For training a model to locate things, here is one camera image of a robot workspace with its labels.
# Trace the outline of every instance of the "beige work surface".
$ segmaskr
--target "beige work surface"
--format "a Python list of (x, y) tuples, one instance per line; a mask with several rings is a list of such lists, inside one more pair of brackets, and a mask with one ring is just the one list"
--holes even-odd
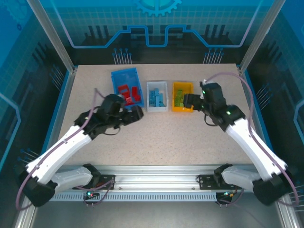
[[(115, 136), (100, 135), (83, 147), (66, 164), (82, 165), (196, 165), (251, 163), (239, 145), (220, 127), (204, 123), (202, 112), (171, 111), (172, 82), (192, 81), (200, 94), (199, 81), (219, 72), (238, 73), (235, 64), (164, 64), (164, 65), (85, 65), (79, 66), (68, 101), (60, 137), (74, 120), (91, 108), (94, 88), (113, 93), (111, 72), (135, 67), (141, 81), (146, 105), (147, 81), (168, 82), (169, 111), (148, 113), (131, 125), (123, 126)], [(227, 104), (238, 105), (247, 115), (248, 104), (240, 80), (231, 76), (215, 79), (222, 86)]]

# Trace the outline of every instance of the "glass panel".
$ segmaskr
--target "glass panel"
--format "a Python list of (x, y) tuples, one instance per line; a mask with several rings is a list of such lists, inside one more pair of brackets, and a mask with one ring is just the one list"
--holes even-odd
[(76, 65), (240, 63), (272, 2), (41, 1)]
[(66, 69), (25, 0), (0, 5), (0, 221), (11, 227), (13, 167), (41, 152)]
[[(285, 2), (248, 67), (274, 152), (296, 166), (300, 177), (304, 176), (303, 9), (303, 1)], [(296, 184), (302, 204), (301, 181)]]

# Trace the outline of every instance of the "enclosure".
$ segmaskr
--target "enclosure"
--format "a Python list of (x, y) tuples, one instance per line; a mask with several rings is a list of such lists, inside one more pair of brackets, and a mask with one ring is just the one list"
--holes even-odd
[[(260, 226), (246, 211), (265, 227), (302, 227), (303, 10), (302, 0), (0, 0), (1, 227)], [(92, 163), (115, 175), (111, 198), (92, 209), (81, 203), (83, 192), (68, 190), (17, 211), (14, 165), (57, 142), (90, 109), (95, 87), (119, 93), (115, 88), (130, 79), (111, 78), (113, 72), (132, 68), (137, 73), (127, 90), (138, 96), (144, 118), (117, 136), (96, 138), (61, 169)], [(248, 191), (241, 209), (201, 202), (225, 190), (200, 190), (198, 175), (225, 163), (255, 170), (231, 138), (207, 128), (202, 113), (186, 112), (177, 97), (179, 83), (192, 83), (189, 91), (199, 94), (199, 81), (220, 72), (247, 81), (255, 131), (299, 170), (297, 207), (267, 207)], [(216, 81), (227, 102), (247, 115), (245, 86), (228, 76)]]

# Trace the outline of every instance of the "green block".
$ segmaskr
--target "green block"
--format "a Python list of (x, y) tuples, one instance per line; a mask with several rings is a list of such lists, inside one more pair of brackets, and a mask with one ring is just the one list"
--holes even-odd
[(176, 97), (182, 97), (182, 90), (178, 90), (177, 92), (176, 92)]
[(175, 107), (179, 107), (179, 106), (180, 106), (180, 102), (181, 102), (181, 99), (178, 98), (178, 97), (176, 97), (176, 98), (174, 99), (174, 106), (175, 106)]

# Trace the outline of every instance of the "black wire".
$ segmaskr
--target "black wire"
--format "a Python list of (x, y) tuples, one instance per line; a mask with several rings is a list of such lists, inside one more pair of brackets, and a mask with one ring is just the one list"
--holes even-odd
[(116, 134), (118, 134), (120, 132), (120, 128), (118, 128), (118, 132), (116, 132), (115, 134), (107, 134), (107, 133), (104, 133), (105, 135), (110, 135), (110, 136), (112, 136), (112, 135), (116, 135)]
[(204, 121), (205, 121), (205, 123), (206, 123), (208, 126), (211, 126), (211, 127), (217, 126), (216, 124), (209, 124), (209, 123), (207, 123), (207, 115), (206, 115), (206, 114), (205, 114), (205, 116), (204, 116)]

